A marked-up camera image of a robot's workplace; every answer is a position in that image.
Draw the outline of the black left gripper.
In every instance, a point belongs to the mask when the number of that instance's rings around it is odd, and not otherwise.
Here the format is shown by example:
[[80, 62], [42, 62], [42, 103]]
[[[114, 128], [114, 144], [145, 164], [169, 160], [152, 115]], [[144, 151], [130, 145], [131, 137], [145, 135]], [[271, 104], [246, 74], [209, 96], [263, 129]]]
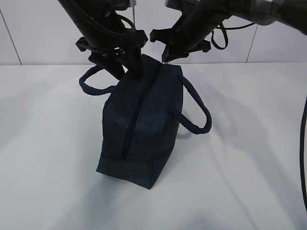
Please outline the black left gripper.
[[81, 37], [76, 46], [81, 52], [91, 51], [89, 61], [109, 72], [116, 79], [121, 79], [125, 66], [133, 76], [140, 79], [143, 75], [141, 48], [147, 43], [144, 30], [132, 30], [123, 38], [107, 38], [96, 46]]

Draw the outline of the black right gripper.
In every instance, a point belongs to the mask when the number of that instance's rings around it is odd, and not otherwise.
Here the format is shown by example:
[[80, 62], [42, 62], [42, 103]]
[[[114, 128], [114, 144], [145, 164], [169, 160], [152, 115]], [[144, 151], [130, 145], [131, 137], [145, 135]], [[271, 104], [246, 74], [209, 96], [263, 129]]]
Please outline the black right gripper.
[[204, 39], [205, 34], [193, 26], [174, 25], [168, 29], [153, 29], [150, 41], [165, 44], [162, 62], [170, 59], [187, 58], [190, 53], [202, 51], [207, 53], [211, 49], [211, 42]]

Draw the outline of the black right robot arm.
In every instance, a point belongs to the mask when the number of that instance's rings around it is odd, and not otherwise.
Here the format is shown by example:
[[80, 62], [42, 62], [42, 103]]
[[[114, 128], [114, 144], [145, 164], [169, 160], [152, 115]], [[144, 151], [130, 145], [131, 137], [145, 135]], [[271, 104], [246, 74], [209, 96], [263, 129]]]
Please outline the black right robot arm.
[[153, 29], [150, 41], [165, 44], [162, 61], [186, 58], [193, 52], [208, 52], [214, 40], [205, 37], [220, 29], [227, 39], [223, 22], [232, 16], [267, 26], [273, 22], [288, 25], [307, 33], [307, 2], [305, 0], [167, 0], [165, 6], [181, 12], [177, 22], [168, 29]]

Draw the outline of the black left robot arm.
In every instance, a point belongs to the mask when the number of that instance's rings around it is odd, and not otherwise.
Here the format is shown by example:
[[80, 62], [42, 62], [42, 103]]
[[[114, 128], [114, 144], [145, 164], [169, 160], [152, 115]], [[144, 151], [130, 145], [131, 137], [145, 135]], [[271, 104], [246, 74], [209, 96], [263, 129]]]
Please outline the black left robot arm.
[[89, 61], [120, 80], [125, 70], [133, 77], [143, 74], [141, 48], [148, 38], [128, 18], [117, 11], [130, 7], [127, 0], [61, 0], [62, 8], [83, 35], [77, 42]]

